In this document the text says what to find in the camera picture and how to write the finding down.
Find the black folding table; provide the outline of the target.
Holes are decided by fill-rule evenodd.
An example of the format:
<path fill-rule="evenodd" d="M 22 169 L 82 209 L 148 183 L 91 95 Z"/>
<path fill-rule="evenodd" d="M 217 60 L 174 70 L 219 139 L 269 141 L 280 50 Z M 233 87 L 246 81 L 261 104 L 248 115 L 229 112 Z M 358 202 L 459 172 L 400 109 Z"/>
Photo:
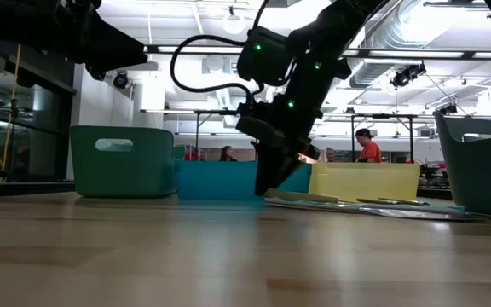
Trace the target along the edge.
<path fill-rule="evenodd" d="M 237 131 L 238 118 L 224 110 L 142 109 L 140 115 L 156 119 L 157 126 L 174 135 L 175 144 L 185 147 L 185 159 L 219 160 L 223 149 L 238 161 L 254 161 L 252 139 Z"/>
<path fill-rule="evenodd" d="M 410 160 L 414 161 L 414 148 L 413 148 L 413 120 L 417 118 L 414 114 L 393 114 L 393 113 L 328 113 L 329 117 L 345 117 L 350 119 L 351 123 L 351 158 L 355 160 L 355 127 L 360 124 L 359 121 L 355 121 L 355 118 L 363 119 L 395 119 L 398 123 L 403 125 L 409 131 L 409 154 Z"/>

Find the black aluminium rig frame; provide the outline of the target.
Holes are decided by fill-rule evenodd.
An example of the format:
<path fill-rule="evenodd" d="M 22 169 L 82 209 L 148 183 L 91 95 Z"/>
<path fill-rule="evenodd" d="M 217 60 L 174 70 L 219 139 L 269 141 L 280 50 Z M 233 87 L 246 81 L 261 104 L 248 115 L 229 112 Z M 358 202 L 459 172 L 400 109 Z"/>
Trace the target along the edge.
<path fill-rule="evenodd" d="M 74 182 L 0 182 L 0 196 L 73 192 Z"/>

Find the mint green plastic bin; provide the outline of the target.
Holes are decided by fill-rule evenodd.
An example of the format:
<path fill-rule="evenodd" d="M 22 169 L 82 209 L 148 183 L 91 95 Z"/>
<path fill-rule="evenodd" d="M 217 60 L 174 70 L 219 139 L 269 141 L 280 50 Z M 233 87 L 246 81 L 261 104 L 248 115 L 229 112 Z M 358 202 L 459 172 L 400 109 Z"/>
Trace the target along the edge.
<path fill-rule="evenodd" d="M 162 198 L 177 191 L 174 136 L 143 127 L 74 125 L 76 192 L 87 198 Z"/>

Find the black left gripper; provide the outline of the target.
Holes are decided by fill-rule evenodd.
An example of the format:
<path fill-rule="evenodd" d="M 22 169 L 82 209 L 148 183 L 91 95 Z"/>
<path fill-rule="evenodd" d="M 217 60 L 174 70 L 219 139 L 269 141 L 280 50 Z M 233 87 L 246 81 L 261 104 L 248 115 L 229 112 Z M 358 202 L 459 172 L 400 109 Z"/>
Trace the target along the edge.
<path fill-rule="evenodd" d="M 70 57 L 84 64 L 94 80 L 102 81 L 118 67 L 147 61 L 145 45 L 101 17 L 103 0 L 59 0 L 57 17 L 63 26 Z"/>

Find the dark teal plastic bin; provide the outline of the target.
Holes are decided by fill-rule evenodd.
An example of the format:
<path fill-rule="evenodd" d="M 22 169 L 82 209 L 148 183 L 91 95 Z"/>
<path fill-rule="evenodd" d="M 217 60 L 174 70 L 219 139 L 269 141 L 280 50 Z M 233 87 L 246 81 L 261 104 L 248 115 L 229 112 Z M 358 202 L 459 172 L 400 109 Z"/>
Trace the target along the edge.
<path fill-rule="evenodd" d="M 454 203 L 491 216 L 491 119 L 434 119 Z"/>

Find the long ceiling light strip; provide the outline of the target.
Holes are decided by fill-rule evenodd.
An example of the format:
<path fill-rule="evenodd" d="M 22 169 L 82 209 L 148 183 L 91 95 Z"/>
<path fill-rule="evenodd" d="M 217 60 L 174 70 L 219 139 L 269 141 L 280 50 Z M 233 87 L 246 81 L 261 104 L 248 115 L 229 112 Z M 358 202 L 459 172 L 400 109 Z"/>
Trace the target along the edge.
<path fill-rule="evenodd" d="M 149 44 L 144 47 L 145 54 L 169 55 L 176 51 L 174 45 L 154 45 Z M 185 46 L 181 52 L 186 55 L 239 55 L 241 47 L 225 46 Z"/>
<path fill-rule="evenodd" d="M 391 50 L 347 50 L 346 57 L 372 59 L 435 59 L 435 60 L 481 60 L 491 61 L 491 52 L 480 51 L 391 51 Z"/>

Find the silver ventilation duct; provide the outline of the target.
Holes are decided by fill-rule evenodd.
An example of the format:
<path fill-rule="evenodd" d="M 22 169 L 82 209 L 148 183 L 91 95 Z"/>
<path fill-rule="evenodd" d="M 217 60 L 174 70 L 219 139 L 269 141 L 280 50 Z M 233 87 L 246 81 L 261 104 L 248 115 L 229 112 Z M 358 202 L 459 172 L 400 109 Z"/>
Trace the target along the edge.
<path fill-rule="evenodd" d="M 428 34 L 414 34 L 419 28 L 420 16 L 426 0 L 401 0 L 381 25 L 366 38 L 367 49 L 419 49 L 432 41 Z M 351 87 L 366 88 L 387 73 L 391 64 L 373 63 L 369 59 L 353 59 L 354 74 Z"/>

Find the yellow translucent plastic bin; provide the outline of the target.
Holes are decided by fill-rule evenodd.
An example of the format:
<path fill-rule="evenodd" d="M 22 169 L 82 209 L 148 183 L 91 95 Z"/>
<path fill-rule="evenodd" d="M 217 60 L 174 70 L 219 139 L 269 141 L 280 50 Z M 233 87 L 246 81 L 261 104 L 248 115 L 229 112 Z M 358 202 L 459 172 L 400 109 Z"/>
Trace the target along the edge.
<path fill-rule="evenodd" d="M 309 193 L 344 201 L 378 198 L 415 200 L 420 166 L 387 163 L 313 164 Z"/>

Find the cream-handled cutlery piece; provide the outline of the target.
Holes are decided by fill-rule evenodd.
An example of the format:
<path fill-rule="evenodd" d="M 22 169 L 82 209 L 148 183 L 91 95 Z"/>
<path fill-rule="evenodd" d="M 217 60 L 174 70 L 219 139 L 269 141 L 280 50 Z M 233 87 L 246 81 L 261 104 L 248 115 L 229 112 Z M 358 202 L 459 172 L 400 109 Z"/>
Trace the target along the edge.
<path fill-rule="evenodd" d="M 273 188 L 269 188 L 264 195 L 269 198 L 279 198 L 282 200 L 305 200 L 305 201 L 329 202 L 329 203 L 339 202 L 339 198 L 337 197 L 318 195 L 318 194 L 299 193 L 299 192 L 287 192 L 287 191 L 282 191 Z"/>

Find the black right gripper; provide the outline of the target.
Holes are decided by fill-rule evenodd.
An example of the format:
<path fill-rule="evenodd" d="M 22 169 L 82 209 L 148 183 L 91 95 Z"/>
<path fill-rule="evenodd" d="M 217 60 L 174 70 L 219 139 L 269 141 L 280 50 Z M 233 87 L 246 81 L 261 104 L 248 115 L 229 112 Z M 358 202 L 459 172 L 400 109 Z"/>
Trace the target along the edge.
<path fill-rule="evenodd" d="M 300 154 L 319 155 L 309 133 L 322 117 L 321 107 L 333 80 L 349 75 L 346 58 L 312 50 L 294 61 L 282 94 L 270 103 L 255 103 L 240 115 L 237 130 L 258 140 L 255 195 L 264 195 L 275 179 L 277 188 L 284 183 L 301 167 Z M 282 159 L 279 172 L 278 159 Z"/>

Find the distant black equipment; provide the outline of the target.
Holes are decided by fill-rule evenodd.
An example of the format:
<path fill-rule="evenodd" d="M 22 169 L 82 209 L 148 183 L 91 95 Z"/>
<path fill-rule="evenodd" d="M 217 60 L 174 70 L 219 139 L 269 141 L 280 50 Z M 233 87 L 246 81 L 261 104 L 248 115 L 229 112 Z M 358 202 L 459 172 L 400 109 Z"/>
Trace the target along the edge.
<path fill-rule="evenodd" d="M 422 164 L 419 188 L 450 189 L 446 164 L 443 162 Z"/>

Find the blue plastic bin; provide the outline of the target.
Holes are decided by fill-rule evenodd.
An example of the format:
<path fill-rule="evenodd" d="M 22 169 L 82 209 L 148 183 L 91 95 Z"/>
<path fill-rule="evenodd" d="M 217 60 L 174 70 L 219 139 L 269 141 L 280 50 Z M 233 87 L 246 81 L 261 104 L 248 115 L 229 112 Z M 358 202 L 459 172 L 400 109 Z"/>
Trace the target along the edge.
<path fill-rule="evenodd" d="M 257 162 L 178 161 L 177 194 L 181 200 L 262 201 L 254 194 Z"/>

